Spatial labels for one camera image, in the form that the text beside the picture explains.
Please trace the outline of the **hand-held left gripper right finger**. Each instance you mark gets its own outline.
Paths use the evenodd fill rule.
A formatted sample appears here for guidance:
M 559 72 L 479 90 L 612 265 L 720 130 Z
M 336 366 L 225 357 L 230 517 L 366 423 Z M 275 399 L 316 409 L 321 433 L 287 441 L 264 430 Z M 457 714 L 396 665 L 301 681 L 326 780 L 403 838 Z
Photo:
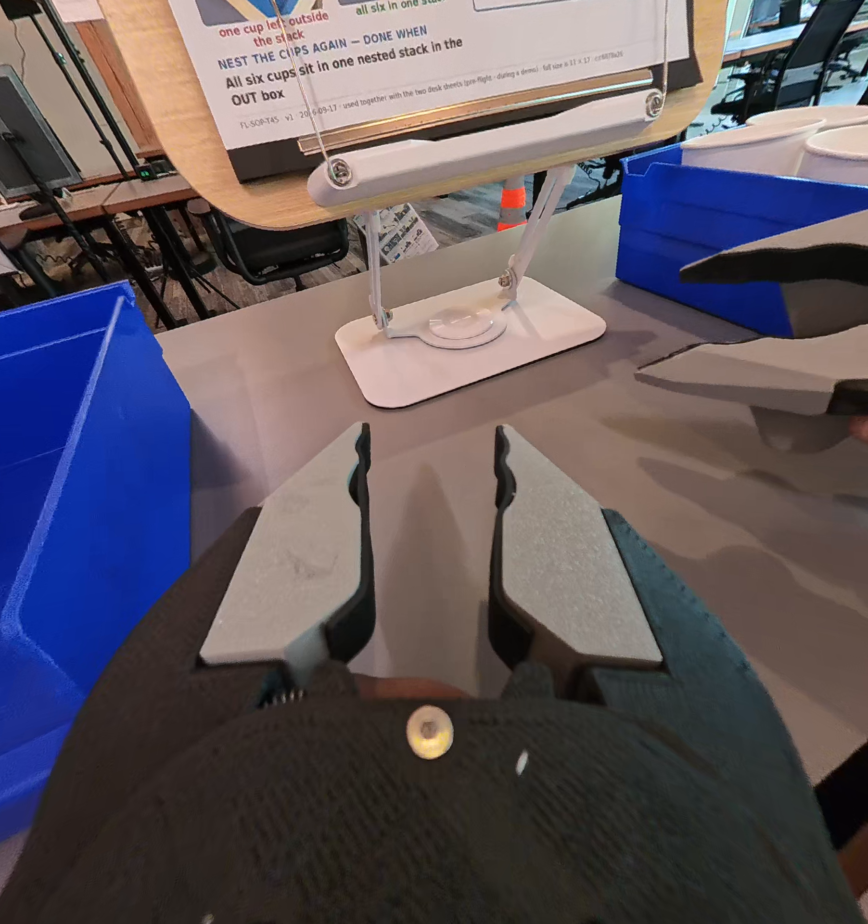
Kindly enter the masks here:
M 657 671 L 664 656 L 601 504 L 509 425 L 495 432 L 491 649 L 574 694 L 594 668 Z

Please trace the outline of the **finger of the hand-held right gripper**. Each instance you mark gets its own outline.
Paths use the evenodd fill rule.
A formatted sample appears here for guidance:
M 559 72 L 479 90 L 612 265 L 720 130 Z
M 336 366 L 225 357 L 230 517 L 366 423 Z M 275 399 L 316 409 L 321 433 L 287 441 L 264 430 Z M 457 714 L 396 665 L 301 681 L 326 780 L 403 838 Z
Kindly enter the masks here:
M 776 283 L 791 337 L 868 324 L 868 210 L 763 237 L 680 270 L 683 283 Z
M 638 382 L 750 409 L 762 441 L 785 452 L 843 442 L 853 417 L 826 413 L 835 384 L 868 379 L 868 324 L 822 336 L 701 343 L 640 367 Z

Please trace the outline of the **clear round disc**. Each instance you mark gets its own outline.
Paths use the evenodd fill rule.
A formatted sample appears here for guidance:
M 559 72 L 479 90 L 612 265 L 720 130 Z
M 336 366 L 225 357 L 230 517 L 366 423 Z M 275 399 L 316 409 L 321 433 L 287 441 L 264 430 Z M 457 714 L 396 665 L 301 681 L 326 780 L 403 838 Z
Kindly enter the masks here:
M 432 317 L 422 329 L 421 338 L 431 346 L 465 349 L 486 345 L 501 336 L 507 328 L 501 310 L 454 307 Z

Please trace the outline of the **printed photo leaflet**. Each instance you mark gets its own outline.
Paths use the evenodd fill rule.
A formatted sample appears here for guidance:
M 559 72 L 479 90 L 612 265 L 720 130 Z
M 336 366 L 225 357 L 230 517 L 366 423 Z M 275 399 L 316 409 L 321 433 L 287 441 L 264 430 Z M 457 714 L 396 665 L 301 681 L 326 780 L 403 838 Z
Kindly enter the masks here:
M 411 259 L 433 252 L 439 244 L 428 225 L 411 203 L 403 203 L 379 210 L 379 243 L 381 262 Z

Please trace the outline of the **brown edged office desk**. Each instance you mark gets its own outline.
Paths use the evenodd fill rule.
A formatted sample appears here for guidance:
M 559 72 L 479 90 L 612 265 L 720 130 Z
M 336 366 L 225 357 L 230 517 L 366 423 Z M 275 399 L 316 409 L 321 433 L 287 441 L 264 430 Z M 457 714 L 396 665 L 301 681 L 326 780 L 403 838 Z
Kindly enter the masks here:
M 141 211 L 147 207 L 186 202 L 200 195 L 181 176 L 143 181 L 132 179 L 116 184 L 76 191 L 64 210 L 74 224 L 116 215 Z M 62 225 L 56 213 L 29 220 L 20 218 L 27 208 L 23 202 L 0 206 L 0 230 L 25 227 L 33 232 Z

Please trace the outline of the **orange traffic cone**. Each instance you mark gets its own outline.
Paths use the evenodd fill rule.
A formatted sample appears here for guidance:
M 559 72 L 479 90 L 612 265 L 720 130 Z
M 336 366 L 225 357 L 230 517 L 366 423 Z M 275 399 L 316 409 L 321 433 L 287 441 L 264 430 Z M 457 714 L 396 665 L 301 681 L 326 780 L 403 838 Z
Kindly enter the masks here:
M 527 221 L 527 190 L 523 177 L 506 179 L 501 185 L 497 231 L 525 225 Z

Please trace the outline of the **blue plastic bin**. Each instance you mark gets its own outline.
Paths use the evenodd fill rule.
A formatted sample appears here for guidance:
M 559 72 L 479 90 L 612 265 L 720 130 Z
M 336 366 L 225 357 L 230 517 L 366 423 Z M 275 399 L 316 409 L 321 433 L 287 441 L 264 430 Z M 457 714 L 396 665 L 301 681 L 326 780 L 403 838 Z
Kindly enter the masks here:
M 684 283 L 719 251 L 868 210 L 868 187 L 684 167 L 672 144 L 623 160 L 619 280 L 758 334 L 796 337 L 779 283 Z
M 0 843 L 189 566 L 191 422 L 128 283 L 0 313 Z

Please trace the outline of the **grey framed panel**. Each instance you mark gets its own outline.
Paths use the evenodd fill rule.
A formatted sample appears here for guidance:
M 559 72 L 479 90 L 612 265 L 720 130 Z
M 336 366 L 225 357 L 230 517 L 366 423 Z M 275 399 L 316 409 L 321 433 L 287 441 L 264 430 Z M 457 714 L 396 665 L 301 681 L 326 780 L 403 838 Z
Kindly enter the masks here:
M 11 200 L 82 181 L 77 164 L 9 64 L 0 64 L 0 196 Z

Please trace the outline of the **printed instruction sheet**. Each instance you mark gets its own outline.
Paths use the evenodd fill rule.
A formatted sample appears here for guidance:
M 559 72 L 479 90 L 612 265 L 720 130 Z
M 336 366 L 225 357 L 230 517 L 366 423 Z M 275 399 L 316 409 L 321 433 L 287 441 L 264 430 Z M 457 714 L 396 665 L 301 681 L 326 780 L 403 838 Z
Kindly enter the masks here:
M 228 151 L 669 61 L 702 79 L 693 2 L 168 4 Z

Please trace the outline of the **black office chair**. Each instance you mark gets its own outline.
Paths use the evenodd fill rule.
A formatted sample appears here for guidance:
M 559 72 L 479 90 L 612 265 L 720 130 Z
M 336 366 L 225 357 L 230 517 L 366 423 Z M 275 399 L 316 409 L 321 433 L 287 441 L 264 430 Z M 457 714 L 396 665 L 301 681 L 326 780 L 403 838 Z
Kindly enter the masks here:
M 350 249 L 346 219 L 287 231 L 244 225 L 218 210 L 202 221 L 222 265 L 255 286 L 292 279 L 302 291 L 306 273 L 341 262 Z
M 726 94 L 710 112 L 737 125 L 754 116 L 820 99 L 830 63 L 863 2 L 821 1 L 790 41 L 758 39 L 740 52 Z

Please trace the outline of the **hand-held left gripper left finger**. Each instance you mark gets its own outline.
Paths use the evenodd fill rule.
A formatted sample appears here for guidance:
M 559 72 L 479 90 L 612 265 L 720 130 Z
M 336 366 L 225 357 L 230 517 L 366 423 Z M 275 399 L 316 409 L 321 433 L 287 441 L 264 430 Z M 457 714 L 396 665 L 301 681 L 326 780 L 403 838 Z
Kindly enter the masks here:
M 370 426 L 356 423 L 260 506 L 199 656 L 281 664 L 309 680 L 348 663 L 375 629 Z

